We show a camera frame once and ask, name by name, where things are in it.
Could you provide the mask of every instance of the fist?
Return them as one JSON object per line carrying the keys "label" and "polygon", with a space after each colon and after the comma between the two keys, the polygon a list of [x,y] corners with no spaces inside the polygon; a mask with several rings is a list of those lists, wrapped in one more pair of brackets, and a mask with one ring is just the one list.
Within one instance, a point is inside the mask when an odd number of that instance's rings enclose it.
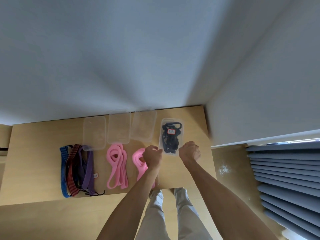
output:
{"label": "fist", "polygon": [[190,160],[197,161],[201,156],[199,147],[193,142],[189,141],[179,148],[179,157],[183,162]]}
{"label": "fist", "polygon": [[146,147],[142,154],[143,160],[150,169],[159,170],[162,161],[162,149],[158,149],[155,145]]}

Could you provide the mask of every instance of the person's left hand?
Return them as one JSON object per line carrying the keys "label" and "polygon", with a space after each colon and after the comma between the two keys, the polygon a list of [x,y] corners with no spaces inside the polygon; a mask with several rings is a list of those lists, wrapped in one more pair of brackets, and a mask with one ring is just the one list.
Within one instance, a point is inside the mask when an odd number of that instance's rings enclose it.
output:
{"label": "person's left hand", "polygon": [[155,145],[150,145],[146,147],[144,153],[142,154],[146,165],[151,170],[159,170],[162,161],[162,149],[158,149]]}

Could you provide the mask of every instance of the curtain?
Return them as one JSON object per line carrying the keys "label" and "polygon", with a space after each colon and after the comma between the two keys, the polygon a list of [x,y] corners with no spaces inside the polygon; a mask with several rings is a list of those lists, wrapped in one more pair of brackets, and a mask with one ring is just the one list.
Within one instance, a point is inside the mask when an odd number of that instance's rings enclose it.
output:
{"label": "curtain", "polygon": [[264,213],[308,240],[320,240],[320,142],[250,146]]}

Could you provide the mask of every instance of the person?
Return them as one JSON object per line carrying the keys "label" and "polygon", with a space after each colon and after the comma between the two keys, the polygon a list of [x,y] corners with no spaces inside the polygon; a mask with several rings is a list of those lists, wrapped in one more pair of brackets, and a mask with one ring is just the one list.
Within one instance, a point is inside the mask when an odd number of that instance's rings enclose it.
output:
{"label": "person", "polygon": [[[198,163],[199,147],[189,141],[179,149],[179,156],[190,172],[208,211],[224,240],[277,240],[272,231],[228,188],[207,173]],[[148,169],[110,215],[97,240],[134,239],[169,240],[162,211],[163,195],[154,190],[137,233],[148,195],[162,160],[162,149],[148,146],[142,155]],[[184,188],[174,189],[178,212],[178,239],[212,239],[191,204]]]}

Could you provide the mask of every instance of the purple strap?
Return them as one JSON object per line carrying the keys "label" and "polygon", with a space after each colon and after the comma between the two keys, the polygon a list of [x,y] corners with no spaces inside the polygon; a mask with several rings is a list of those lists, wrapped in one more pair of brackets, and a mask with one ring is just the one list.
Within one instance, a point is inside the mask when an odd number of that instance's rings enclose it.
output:
{"label": "purple strap", "polygon": [[82,158],[81,151],[83,147],[79,148],[80,165],[78,168],[78,175],[80,180],[80,187],[87,190],[90,196],[98,195],[94,190],[94,153],[87,151],[87,161]]}

